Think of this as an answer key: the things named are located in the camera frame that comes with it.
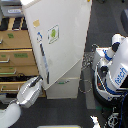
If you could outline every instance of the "white robot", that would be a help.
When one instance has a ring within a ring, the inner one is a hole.
[[[31,78],[20,89],[17,99],[7,109],[0,110],[0,128],[12,126],[21,115],[21,107],[29,108],[38,98],[43,79],[41,76]]]
[[[96,48],[92,69],[95,96],[102,103],[115,106],[128,91],[128,37],[115,34],[111,47]]]

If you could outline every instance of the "sticker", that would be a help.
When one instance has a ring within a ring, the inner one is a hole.
[[[56,25],[48,30],[48,43],[51,44],[59,38],[59,26]]]
[[[12,33],[8,33],[8,37],[9,37],[9,38],[14,38],[14,36],[13,36]]]
[[[15,58],[28,58],[28,54],[27,53],[15,53],[14,57]]]
[[[34,21],[34,22],[33,22],[33,25],[34,25],[34,27],[38,27],[38,26],[40,26],[40,22],[39,22],[39,20]]]
[[[11,67],[11,68],[9,68],[9,69],[13,69],[13,68]]]
[[[1,55],[1,57],[6,57],[6,55]]]

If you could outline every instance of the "wooden cabinet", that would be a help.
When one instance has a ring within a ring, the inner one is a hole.
[[[23,80],[7,82],[6,77],[39,75],[28,31],[13,31],[14,20],[15,18],[10,18],[8,30],[0,31],[0,93],[18,93],[25,83]]]

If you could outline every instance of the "refrigerator door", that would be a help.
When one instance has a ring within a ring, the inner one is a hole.
[[[83,57],[92,0],[21,0],[21,3],[46,90]]]

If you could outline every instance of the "label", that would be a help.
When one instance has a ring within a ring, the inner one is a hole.
[[[10,13],[10,14],[12,14],[12,13],[15,13],[16,14],[16,13],[18,13],[19,14],[19,13],[21,13],[21,9],[9,9],[8,10],[8,13]]]
[[[8,33],[8,37],[9,37],[9,38],[14,38],[14,36],[13,36],[12,33]]]
[[[4,58],[4,57],[6,57],[6,55],[1,55],[1,57],[3,57],[3,58]]]
[[[128,74],[128,71],[122,65],[120,65],[113,79],[117,87],[120,87],[122,85],[127,74]]]
[[[59,26],[56,25],[48,30],[48,43],[51,44],[59,38]]]
[[[14,57],[15,58],[28,58],[28,54],[27,53],[15,53]]]
[[[9,68],[9,69],[13,69],[13,68],[11,67],[11,68]]]

